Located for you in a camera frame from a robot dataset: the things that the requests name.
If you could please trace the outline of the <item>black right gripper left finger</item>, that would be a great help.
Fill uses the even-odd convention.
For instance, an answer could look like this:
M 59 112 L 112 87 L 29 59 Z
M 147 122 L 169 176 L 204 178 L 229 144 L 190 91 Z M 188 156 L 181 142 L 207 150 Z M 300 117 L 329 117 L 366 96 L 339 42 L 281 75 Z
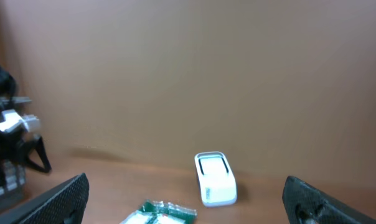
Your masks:
M 0 215 L 0 224 L 81 224 L 90 184 L 81 173 Z

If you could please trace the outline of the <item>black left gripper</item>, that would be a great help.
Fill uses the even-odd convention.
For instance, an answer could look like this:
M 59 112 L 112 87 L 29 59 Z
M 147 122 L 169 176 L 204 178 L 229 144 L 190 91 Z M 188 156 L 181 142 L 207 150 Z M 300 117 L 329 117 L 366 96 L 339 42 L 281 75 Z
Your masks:
M 19 113 L 23 104 L 31 101 L 27 96 L 17 96 L 10 99 L 0 97 L 0 122 L 4 121 L 1 114 L 3 111 L 16 110 Z M 27 131 L 22 126 L 17 127 L 10 133 L 0 131 L 0 186 L 5 184 L 4 161 L 10 161 L 43 174 L 49 174 L 52 171 L 43 137 L 38 135 L 25 141 L 23 140 L 25 133 Z

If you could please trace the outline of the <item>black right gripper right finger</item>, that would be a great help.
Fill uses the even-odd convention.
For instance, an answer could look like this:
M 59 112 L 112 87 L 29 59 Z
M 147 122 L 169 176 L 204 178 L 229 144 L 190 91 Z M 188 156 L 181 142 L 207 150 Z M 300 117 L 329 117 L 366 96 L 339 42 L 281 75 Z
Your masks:
M 282 201 L 288 221 L 294 224 L 376 224 L 375 219 L 292 175 L 284 183 Z

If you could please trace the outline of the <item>green 3M gloves package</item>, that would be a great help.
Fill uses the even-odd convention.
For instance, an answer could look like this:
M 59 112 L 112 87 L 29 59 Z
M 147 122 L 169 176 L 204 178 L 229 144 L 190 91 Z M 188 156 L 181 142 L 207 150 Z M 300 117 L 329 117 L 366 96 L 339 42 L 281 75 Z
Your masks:
M 196 218 L 195 209 L 147 200 L 120 224 L 193 224 Z

